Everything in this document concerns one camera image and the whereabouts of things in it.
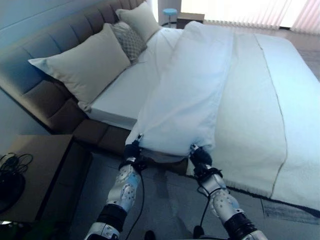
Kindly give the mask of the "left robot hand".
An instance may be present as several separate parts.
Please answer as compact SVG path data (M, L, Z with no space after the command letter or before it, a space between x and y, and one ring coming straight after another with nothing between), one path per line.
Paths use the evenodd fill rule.
M139 134L132 143L127 144L125 146L124 148L125 161L134 162L136 159L139 158L141 154L140 141L142 140L142 138L143 138L143 135Z

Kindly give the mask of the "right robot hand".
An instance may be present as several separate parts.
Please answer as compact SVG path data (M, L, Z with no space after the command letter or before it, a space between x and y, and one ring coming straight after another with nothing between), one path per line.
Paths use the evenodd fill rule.
M208 169L212 165L212 158L208 152L196 144L190 146L189 158L196 168Z

